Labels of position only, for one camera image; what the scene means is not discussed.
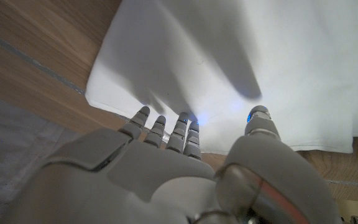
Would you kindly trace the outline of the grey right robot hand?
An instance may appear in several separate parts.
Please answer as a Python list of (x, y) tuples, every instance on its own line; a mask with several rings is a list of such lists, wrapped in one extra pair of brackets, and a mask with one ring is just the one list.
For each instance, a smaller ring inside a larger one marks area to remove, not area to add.
[(217, 170), (202, 161), (199, 125), (185, 113), (165, 147), (163, 116), (140, 141), (149, 113), (62, 146), (0, 223), (341, 223), (328, 184), (282, 143), (266, 107), (251, 109)]

